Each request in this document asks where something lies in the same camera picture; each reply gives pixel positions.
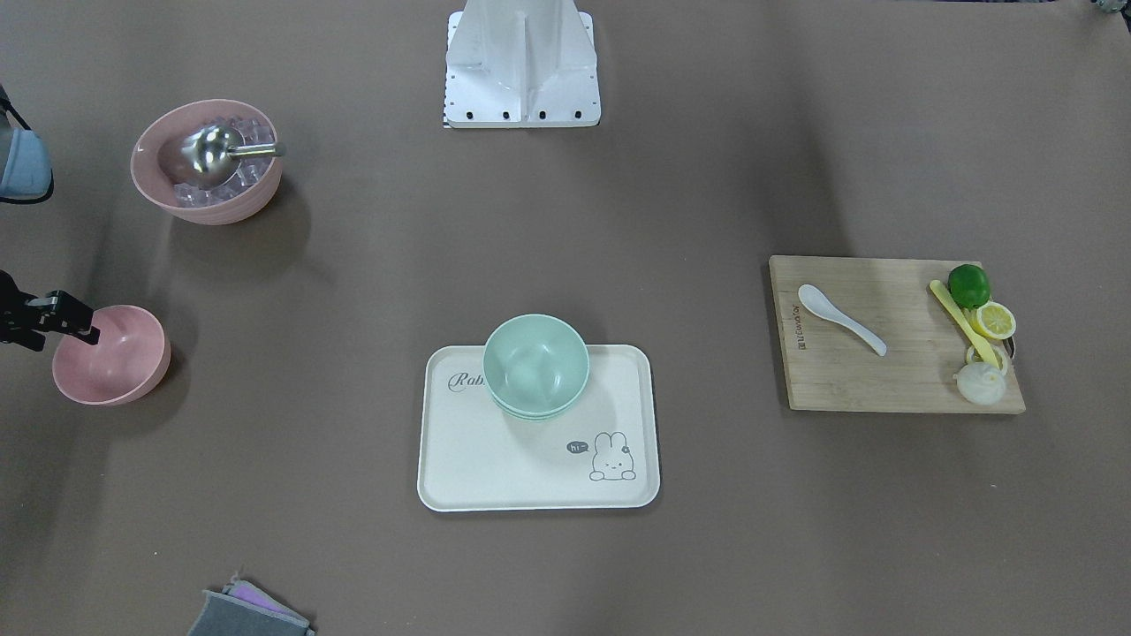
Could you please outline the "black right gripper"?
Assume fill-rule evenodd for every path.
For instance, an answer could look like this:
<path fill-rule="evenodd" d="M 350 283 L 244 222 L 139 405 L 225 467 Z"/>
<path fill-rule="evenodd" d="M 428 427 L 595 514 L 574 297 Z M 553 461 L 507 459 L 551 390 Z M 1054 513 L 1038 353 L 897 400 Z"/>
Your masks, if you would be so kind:
<path fill-rule="evenodd" d="M 85 344 L 96 345 L 101 330 L 93 323 L 94 310 L 62 290 L 42 299 L 42 315 L 31 302 L 36 295 L 21 291 L 11 274 L 1 270 L 1 342 L 17 344 L 32 352 L 44 350 L 45 336 L 57 333 Z"/>

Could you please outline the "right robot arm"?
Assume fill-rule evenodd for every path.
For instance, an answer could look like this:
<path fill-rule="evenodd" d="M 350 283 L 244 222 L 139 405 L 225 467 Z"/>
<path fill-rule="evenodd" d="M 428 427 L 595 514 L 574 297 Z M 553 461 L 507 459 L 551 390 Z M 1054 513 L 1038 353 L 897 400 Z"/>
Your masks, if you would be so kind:
<path fill-rule="evenodd" d="M 17 112 L 11 97 L 1 89 L 3 130 L 1 158 L 3 181 L 1 201 L 34 205 L 54 194 L 51 160 L 43 140 Z M 34 352 L 44 350 L 48 333 L 74 337 L 85 344 L 100 342 L 93 325 L 94 310 L 64 291 L 36 296 L 16 285 L 8 270 L 1 270 L 1 341 Z"/>

